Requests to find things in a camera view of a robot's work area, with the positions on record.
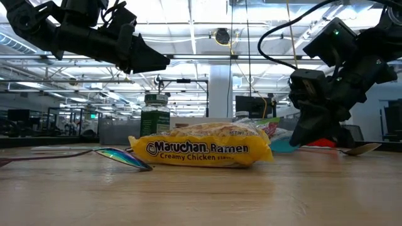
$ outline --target green label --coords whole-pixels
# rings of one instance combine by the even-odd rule
[[[141,131],[140,136],[169,131],[170,113],[157,110],[141,112]]]

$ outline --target holographic spoon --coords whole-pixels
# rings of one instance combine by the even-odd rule
[[[60,158],[72,158],[81,156],[91,151],[107,157],[109,159],[113,159],[114,161],[118,161],[123,164],[127,164],[129,166],[133,166],[135,168],[139,168],[141,171],[151,171],[152,167],[140,159],[130,155],[127,151],[123,151],[117,148],[98,148],[98,149],[91,149],[88,151],[83,151],[77,154],[67,154],[67,155],[60,155],[60,156],[46,156],[46,157],[35,157],[35,158],[0,158],[0,167],[7,165],[13,161],[31,161],[31,160],[44,160],[44,159],[60,159]]]

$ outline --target computer monitor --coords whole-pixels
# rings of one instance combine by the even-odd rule
[[[400,106],[385,107],[385,120],[388,133],[395,133],[396,130],[402,129],[402,121],[400,116]]]
[[[29,109],[8,109],[7,110],[7,119],[10,121],[18,122],[28,122],[30,119],[30,110]]]
[[[271,98],[264,98],[267,102],[265,118],[272,114]],[[265,102],[261,97],[236,96],[236,112],[249,112],[250,119],[262,119],[264,115]]]

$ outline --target ramen package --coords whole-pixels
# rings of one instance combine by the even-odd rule
[[[249,124],[198,124],[129,141],[148,163],[243,168],[273,160],[266,133]]]

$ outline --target jar lid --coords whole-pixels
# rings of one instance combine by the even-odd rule
[[[236,112],[234,115],[235,115],[236,117],[238,117],[238,116],[247,116],[247,117],[249,117],[249,112],[240,111],[240,112]]]
[[[168,103],[168,96],[163,94],[146,94],[144,101],[146,103]]]

